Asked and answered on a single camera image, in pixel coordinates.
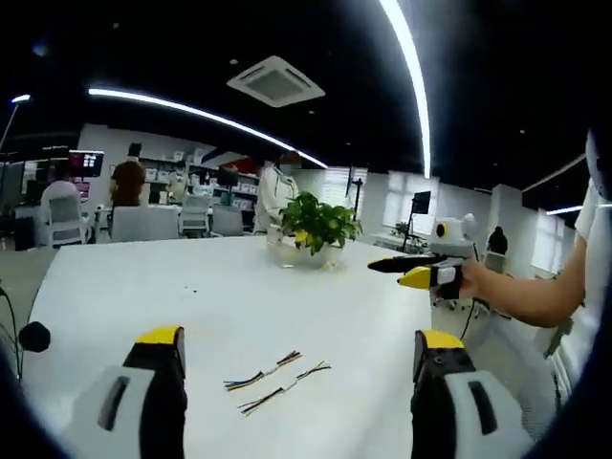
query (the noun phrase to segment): chair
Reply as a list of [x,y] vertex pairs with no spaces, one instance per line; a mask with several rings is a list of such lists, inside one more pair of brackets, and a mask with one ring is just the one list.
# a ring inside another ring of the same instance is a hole
[[220,236],[242,236],[242,211],[230,206],[212,207],[212,231],[213,237]]
[[48,245],[87,243],[89,219],[80,214],[80,202],[76,196],[49,199]]
[[181,215],[179,216],[179,233],[183,234],[186,230],[195,230],[208,234],[209,206],[209,196],[187,195],[183,202]]
[[115,208],[113,242],[163,241],[179,238],[176,208],[140,206]]

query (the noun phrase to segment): white table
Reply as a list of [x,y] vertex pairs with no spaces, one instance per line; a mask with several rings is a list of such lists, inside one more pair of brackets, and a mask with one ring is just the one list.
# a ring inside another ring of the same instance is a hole
[[[371,234],[370,237],[372,237],[376,241],[377,245],[381,247],[386,247],[389,249],[395,249],[397,251],[402,251],[402,247],[404,246],[403,236],[400,237],[400,236],[395,236],[393,234],[389,234],[386,232],[377,232],[376,234]],[[405,246],[407,248],[409,248],[410,246],[414,246],[414,242],[411,237],[408,237],[408,239],[405,242]]]
[[[51,432],[140,333],[186,328],[187,458],[409,457],[414,331],[430,327],[428,292],[402,288],[367,263],[394,252],[348,244],[335,272],[282,269],[264,237],[62,248],[31,320],[51,347],[25,359],[25,391]],[[293,350],[304,357],[251,387]],[[239,404],[313,374],[249,418]]]

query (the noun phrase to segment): electrical wire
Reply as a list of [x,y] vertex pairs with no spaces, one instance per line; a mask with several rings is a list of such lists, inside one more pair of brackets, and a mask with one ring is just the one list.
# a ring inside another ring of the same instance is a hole
[[268,394],[265,397],[262,397],[261,399],[254,400],[254,401],[248,402],[246,404],[241,404],[241,405],[237,406],[237,408],[244,408],[240,412],[242,414],[244,414],[245,416],[249,417],[249,416],[251,416],[253,414],[253,412],[255,412],[257,409],[259,409],[259,407],[261,405],[263,405],[265,402],[269,401],[270,399],[272,399],[276,395],[285,394],[285,393],[289,392],[289,390],[292,387],[294,387],[297,383],[299,383],[304,378],[309,377],[310,375],[312,375],[313,373],[316,373],[317,371],[320,371],[320,370],[330,370],[331,368],[332,368],[331,365],[327,364],[325,361],[320,361],[317,364],[317,366],[315,366],[314,368],[311,368],[310,370],[305,371],[305,372],[300,373],[299,375],[297,375],[295,377],[295,381],[292,382],[292,384],[289,385],[287,388],[278,387],[273,393]]
[[280,361],[278,361],[276,363],[276,366],[273,369],[266,371],[265,373],[263,371],[260,371],[252,378],[248,380],[244,380],[244,381],[223,381],[223,385],[228,392],[231,392],[232,390],[240,389],[242,387],[247,387],[251,384],[257,383],[260,380],[263,380],[267,376],[270,376],[273,372],[275,372],[281,366],[291,363],[292,361],[296,361],[300,357],[302,357],[302,355],[299,352],[293,351],[292,353],[290,353],[289,355],[283,357]]
[[15,320],[15,311],[12,308],[12,303],[11,303],[11,299],[9,298],[9,295],[2,287],[0,287],[0,296],[3,296],[4,298],[7,299],[7,303],[9,304],[9,310],[11,311],[13,339],[11,339],[8,333],[7,333],[7,336],[9,336],[9,339],[13,343],[12,350],[14,350],[15,352],[15,371],[17,372],[17,379],[21,381],[21,375],[23,374],[22,373],[23,372],[23,361],[19,357],[19,346],[17,345],[17,322]]
[[[476,257],[476,261],[480,261],[480,259],[478,258],[478,251],[476,250],[475,243],[473,243],[473,247],[474,247],[474,256]],[[470,306],[470,313],[468,314],[468,320],[466,320],[466,326],[463,328],[463,332],[461,332],[461,338],[459,338],[461,341],[463,341],[463,338],[465,337],[466,332],[468,331],[468,327],[470,326],[471,315],[473,314],[475,307],[476,307],[476,300],[472,298],[471,306]]]

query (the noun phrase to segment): screen display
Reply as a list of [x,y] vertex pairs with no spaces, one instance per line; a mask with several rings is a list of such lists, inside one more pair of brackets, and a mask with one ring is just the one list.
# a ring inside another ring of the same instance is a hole
[[76,189],[78,190],[78,194],[80,194],[81,201],[86,201],[89,199],[89,184],[88,183],[76,183]]
[[101,151],[69,150],[68,164],[73,177],[99,177],[104,153]]

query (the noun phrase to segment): ceiling light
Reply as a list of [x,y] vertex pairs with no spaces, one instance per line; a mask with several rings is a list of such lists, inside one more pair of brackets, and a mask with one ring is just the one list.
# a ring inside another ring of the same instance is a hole
[[30,100],[30,95],[29,94],[24,94],[22,96],[17,96],[13,100],[11,100],[11,103],[25,102],[27,100]]
[[393,31],[398,37],[404,59],[410,72],[412,88],[417,99],[417,110],[419,112],[419,122],[421,124],[421,137],[423,139],[423,175],[428,179],[431,175],[431,151],[429,139],[429,114],[427,112],[427,99],[425,94],[425,82],[417,56],[417,49],[414,46],[410,28],[405,21],[404,13],[397,0],[379,0],[382,9],[391,22]]
[[108,89],[90,88],[89,95],[90,96],[103,96],[106,98],[124,98],[127,100],[137,100],[138,102],[151,103],[153,105],[161,105],[162,107],[172,108],[174,110],[180,110],[182,112],[187,112],[192,115],[197,115],[198,117],[207,118],[209,120],[221,122],[227,126],[233,127],[235,129],[240,129],[241,131],[251,134],[252,136],[258,137],[259,139],[263,139],[264,141],[274,143],[275,145],[278,145],[281,148],[284,148],[286,150],[295,151],[299,156],[301,156],[305,160],[315,163],[316,165],[319,165],[325,169],[327,168],[327,164],[319,161],[316,158],[313,158],[310,155],[307,155],[306,153],[302,151],[297,150],[296,148],[293,148],[292,146],[284,142],[281,142],[278,139],[275,139],[274,137],[271,137],[267,134],[264,134],[255,129],[252,129],[251,127],[245,126],[244,124],[240,124],[239,122],[228,120],[218,115],[213,115],[212,113],[205,112],[204,110],[199,110],[197,108],[189,107],[187,105],[182,105],[181,103],[170,102],[168,100],[163,100],[162,98],[152,98],[150,96],[143,96],[141,94],[127,93],[124,91],[112,91]]
[[546,215],[559,215],[560,213],[578,212],[582,206],[573,206],[572,208],[559,208],[557,210],[549,210]]
[[[598,208],[612,208],[612,204],[599,204]],[[560,213],[578,212],[582,210],[582,206],[573,206],[572,208],[560,208],[558,210],[549,210],[546,215],[559,215]]]

